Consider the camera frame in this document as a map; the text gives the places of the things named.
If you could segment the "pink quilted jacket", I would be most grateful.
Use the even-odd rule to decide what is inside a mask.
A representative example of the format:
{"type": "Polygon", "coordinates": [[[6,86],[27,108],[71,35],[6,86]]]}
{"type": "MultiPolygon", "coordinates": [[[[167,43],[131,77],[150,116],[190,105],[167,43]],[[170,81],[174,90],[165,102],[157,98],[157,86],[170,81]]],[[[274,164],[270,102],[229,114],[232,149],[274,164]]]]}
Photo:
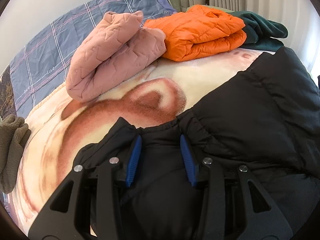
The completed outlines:
{"type": "Polygon", "coordinates": [[[71,59],[68,95],[88,102],[152,64],[165,51],[165,33],[142,27],[143,12],[106,12],[71,59]]]}

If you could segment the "black puffer jacket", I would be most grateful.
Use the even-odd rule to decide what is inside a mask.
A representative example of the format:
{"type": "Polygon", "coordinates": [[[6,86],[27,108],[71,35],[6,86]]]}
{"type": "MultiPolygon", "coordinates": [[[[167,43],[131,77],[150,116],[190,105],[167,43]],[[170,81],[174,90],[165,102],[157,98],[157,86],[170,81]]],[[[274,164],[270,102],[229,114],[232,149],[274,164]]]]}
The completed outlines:
{"type": "Polygon", "coordinates": [[[165,124],[119,118],[75,163],[102,167],[137,135],[134,181],[115,189],[122,239],[319,239],[319,88],[292,49],[262,53],[165,124]],[[195,187],[181,135],[197,160],[195,187]]]}

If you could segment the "dark green fleece garment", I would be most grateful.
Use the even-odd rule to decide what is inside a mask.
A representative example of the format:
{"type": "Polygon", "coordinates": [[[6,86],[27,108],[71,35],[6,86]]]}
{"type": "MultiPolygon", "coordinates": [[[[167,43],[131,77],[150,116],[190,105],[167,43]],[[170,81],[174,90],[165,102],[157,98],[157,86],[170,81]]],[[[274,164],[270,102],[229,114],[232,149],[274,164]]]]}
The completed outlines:
{"type": "Polygon", "coordinates": [[[254,12],[235,11],[229,14],[243,20],[247,38],[241,48],[276,52],[284,44],[279,39],[288,37],[287,28],[278,22],[265,19],[254,12]]]}

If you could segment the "dark floral pillow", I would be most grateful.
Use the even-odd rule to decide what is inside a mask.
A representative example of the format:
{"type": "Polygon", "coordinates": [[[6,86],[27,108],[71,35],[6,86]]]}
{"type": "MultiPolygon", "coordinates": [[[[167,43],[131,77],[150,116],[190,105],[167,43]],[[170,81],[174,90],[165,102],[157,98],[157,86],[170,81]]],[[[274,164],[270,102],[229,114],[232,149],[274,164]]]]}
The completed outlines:
{"type": "Polygon", "coordinates": [[[1,75],[0,83],[0,115],[4,119],[8,115],[16,115],[14,93],[10,79],[10,66],[1,75]]]}

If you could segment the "orange puffer jacket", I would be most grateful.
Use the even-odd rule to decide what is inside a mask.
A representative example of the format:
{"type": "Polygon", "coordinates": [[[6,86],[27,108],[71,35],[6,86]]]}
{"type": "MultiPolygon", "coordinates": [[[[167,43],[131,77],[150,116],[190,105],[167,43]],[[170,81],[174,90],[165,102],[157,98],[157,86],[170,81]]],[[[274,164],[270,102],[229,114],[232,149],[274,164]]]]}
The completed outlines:
{"type": "Polygon", "coordinates": [[[147,20],[144,26],[165,33],[167,51],[163,57],[176,62],[234,50],[247,38],[242,19],[205,5],[194,5],[186,12],[147,20]]]}

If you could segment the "blue plaid duvet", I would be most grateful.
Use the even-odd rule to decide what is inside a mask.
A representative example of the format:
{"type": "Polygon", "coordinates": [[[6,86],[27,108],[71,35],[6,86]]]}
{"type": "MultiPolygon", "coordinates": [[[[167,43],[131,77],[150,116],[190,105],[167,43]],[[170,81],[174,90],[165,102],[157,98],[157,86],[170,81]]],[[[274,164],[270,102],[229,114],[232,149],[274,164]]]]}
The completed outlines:
{"type": "Polygon", "coordinates": [[[26,118],[66,80],[74,52],[106,12],[139,10],[145,21],[176,12],[169,0],[91,0],[50,22],[9,64],[16,115],[26,118]]]}

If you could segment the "grey-brown fleece garment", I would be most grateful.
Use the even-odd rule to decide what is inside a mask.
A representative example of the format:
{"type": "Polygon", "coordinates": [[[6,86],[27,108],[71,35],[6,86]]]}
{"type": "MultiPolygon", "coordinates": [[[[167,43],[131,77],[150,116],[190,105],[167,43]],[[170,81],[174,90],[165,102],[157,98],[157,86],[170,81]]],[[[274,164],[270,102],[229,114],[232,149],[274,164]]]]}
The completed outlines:
{"type": "Polygon", "coordinates": [[[13,191],[24,147],[31,135],[23,117],[10,114],[1,121],[1,192],[13,191]]]}

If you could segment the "cream printed blanket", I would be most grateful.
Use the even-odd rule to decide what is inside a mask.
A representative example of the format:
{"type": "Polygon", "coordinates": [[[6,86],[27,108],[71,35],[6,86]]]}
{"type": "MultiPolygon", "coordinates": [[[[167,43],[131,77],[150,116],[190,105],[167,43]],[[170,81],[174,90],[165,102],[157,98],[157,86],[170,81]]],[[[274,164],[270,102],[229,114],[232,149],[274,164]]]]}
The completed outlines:
{"type": "Polygon", "coordinates": [[[17,226],[27,233],[50,195],[72,169],[78,151],[99,142],[118,120],[151,127],[173,120],[260,55],[238,48],[202,59],[158,59],[116,88],[86,103],[57,87],[28,115],[31,135],[18,168],[9,206],[17,226]]]}

